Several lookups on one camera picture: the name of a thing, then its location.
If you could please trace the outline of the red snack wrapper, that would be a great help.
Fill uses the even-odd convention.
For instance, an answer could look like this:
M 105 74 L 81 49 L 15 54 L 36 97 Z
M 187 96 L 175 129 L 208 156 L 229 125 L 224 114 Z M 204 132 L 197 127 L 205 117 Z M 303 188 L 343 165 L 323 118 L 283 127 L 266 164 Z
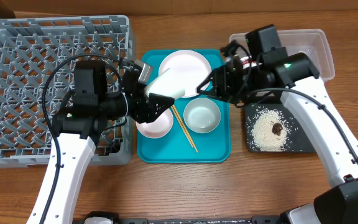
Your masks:
M 256 61 L 252 60 L 248 56 L 242 57 L 240 61 L 242 63 L 243 69 L 256 66 Z

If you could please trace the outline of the grey bowl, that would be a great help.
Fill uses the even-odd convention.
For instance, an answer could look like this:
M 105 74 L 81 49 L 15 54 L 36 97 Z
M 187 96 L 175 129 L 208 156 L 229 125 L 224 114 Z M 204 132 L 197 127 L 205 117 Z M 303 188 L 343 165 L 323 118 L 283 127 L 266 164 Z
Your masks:
M 218 105 L 207 98 L 191 100 L 183 111 L 185 124 L 196 133 L 204 134 L 215 130 L 220 124 L 221 112 Z

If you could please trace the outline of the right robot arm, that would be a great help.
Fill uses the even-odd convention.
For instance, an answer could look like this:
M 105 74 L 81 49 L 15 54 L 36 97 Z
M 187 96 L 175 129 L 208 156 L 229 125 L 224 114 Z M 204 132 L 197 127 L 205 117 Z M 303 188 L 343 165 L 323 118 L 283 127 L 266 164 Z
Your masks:
M 276 27 L 248 32 L 246 44 L 221 48 L 226 59 L 205 95 L 243 108 L 258 93 L 279 93 L 323 163 L 331 188 L 313 202 L 283 212 L 278 223 L 358 223 L 358 140 L 328 96 L 320 72 L 303 52 L 289 55 Z

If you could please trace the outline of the white rice pile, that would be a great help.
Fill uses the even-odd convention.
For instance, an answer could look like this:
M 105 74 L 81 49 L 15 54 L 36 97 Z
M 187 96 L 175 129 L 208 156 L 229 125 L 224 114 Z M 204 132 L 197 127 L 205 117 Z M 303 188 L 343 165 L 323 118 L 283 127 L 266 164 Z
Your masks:
M 269 109 L 265 106 L 252 106 L 251 112 L 255 114 L 248 117 L 247 142 L 249 149 L 254 152 L 285 152 L 290 143 L 291 126 L 282 111 Z M 280 136 L 272 133 L 274 123 L 281 123 L 283 131 Z

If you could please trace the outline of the clear plastic bin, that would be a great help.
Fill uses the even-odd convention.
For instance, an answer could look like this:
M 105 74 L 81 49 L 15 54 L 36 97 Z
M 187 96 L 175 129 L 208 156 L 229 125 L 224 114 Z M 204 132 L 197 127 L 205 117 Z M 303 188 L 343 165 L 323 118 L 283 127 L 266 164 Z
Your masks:
M 323 82 L 334 78 L 335 69 L 331 49 L 326 35 L 321 29 L 278 30 L 275 28 L 275 30 L 281 46 L 285 47 L 288 56 L 303 53 L 309 57 L 319 70 L 319 75 Z M 229 43 L 235 40 L 249 51 L 246 34 L 247 32 L 232 34 L 229 38 Z M 262 69 L 264 60 L 267 64 L 274 63 L 272 58 L 268 58 L 269 53 L 261 54 L 262 56 L 260 56 L 259 60 L 260 69 Z

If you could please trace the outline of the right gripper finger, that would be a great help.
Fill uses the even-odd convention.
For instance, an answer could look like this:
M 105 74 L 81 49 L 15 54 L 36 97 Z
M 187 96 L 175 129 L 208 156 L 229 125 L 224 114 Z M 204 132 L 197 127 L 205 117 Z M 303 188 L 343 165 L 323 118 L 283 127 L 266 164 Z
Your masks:
M 196 87 L 196 91 L 198 90 L 210 90 L 210 89 L 218 89 L 219 87 L 219 68 L 215 68 L 211 71 L 211 73 Z
M 198 93 L 214 100 L 229 101 L 229 96 L 219 89 L 198 90 Z

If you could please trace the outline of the large white plate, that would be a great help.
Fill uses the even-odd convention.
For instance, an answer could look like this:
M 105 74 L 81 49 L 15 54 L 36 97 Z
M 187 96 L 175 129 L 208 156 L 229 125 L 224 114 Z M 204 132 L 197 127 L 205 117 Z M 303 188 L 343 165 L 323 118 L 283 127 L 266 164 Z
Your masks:
M 193 50 L 177 50 L 166 56 L 159 66 L 158 74 L 174 69 L 185 84 L 184 98 L 198 95 L 196 88 L 208 77 L 212 69 L 207 59 Z

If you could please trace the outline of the black tray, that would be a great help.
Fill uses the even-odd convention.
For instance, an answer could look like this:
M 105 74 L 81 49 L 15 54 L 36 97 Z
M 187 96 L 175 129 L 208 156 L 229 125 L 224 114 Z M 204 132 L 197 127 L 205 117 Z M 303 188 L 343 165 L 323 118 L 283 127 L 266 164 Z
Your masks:
M 247 125 L 249 122 L 247 121 L 248 117 L 251 117 L 254 115 L 254 112 L 251 112 L 252 106 L 265 106 L 269 109 L 278 109 L 283 112 L 284 117 L 287 119 L 287 121 L 290 123 L 291 126 L 291 134 L 289 136 L 290 143 L 288 144 L 289 153 L 314 153 L 315 149 L 310 143 L 310 140 L 306 136 L 303 128 L 300 126 L 299 122 L 296 120 L 296 118 L 289 112 L 287 108 L 285 108 L 281 103 L 261 103 L 257 105 L 250 105 L 247 106 L 244 110 L 245 119 L 246 119 L 246 143 L 247 148 L 250 152 L 254 152 L 251 149 L 249 149 L 249 143 L 247 142 L 247 137 L 249 136 L 249 133 L 247 132 Z

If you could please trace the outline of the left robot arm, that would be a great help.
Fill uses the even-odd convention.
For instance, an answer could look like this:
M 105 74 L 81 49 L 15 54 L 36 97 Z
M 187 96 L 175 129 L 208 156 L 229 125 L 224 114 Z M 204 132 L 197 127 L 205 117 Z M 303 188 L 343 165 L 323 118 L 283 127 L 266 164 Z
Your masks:
M 83 176 L 109 121 L 130 116 L 138 123 L 154 122 L 185 94 L 171 68 L 146 84 L 141 77 L 150 67 L 121 59 L 126 72 L 117 77 L 118 91 L 110 93 L 104 61 L 78 56 L 68 61 L 76 62 L 75 87 L 63 97 L 58 112 L 45 119 L 53 139 L 51 155 L 28 223 L 72 222 Z

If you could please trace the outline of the white cup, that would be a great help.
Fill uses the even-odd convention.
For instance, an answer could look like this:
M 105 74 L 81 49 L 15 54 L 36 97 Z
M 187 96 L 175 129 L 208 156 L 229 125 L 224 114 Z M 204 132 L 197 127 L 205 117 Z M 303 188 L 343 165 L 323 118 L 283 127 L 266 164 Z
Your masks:
M 153 93 L 177 100 L 185 95 L 183 75 L 179 70 L 169 68 L 148 84 L 144 88 L 144 93 L 147 97 Z

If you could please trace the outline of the grey dishwasher rack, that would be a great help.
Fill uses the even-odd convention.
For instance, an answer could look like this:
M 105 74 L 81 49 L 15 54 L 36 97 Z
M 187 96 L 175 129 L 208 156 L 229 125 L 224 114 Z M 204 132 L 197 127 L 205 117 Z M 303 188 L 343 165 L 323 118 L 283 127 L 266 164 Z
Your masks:
M 106 63 L 135 59 L 135 35 L 123 15 L 0 19 L 0 168 L 44 165 L 53 115 L 74 87 L 77 54 Z

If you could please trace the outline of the pink small bowl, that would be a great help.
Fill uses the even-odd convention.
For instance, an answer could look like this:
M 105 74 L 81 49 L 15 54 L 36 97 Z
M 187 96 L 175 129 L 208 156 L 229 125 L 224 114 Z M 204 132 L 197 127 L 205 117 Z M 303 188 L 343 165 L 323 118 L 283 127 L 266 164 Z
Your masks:
M 164 137 L 173 126 L 173 115 L 170 109 L 165 110 L 154 122 L 136 123 L 137 130 L 141 135 L 158 139 Z

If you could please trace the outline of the brown food scrap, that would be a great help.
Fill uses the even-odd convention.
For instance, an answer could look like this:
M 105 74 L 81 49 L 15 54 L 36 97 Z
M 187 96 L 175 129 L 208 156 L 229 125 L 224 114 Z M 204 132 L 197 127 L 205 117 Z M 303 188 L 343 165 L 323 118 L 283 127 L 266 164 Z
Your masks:
M 272 133 L 280 136 L 283 131 L 283 126 L 281 123 L 274 123 L 272 126 Z

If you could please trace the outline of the teal plastic tray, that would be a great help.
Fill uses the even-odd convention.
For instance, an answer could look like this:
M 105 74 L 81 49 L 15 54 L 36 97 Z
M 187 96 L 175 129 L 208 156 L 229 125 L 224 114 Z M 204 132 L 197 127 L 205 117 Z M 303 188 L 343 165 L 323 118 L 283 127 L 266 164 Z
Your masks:
M 192 49 L 200 53 L 209 62 L 212 69 L 223 65 L 220 53 L 215 49 Z M 175 50 L 150 50 L 144 54 L 142 61 L 153 67 L 148 83 L 158 77 L 160 64 L 166 56 Z M 185 106 L 193 99 L 206 98 L 199 96 L 195 98 L 181 98 L 175 100 L 175 106 L 183 119 Z M 220 112 L 221 120 L 217 128 L 210 133 L 199 134 L 189 130 L 198 153 L 193 149 L 183 133 L 182 128 L 174 117 L 171 130 L 163 137 L 151 139 L 137 132 L 137 154 L 148 163 L 220 163 L 225 161 L 231 153 L 231 127 L 228 103 L 214 100 Z

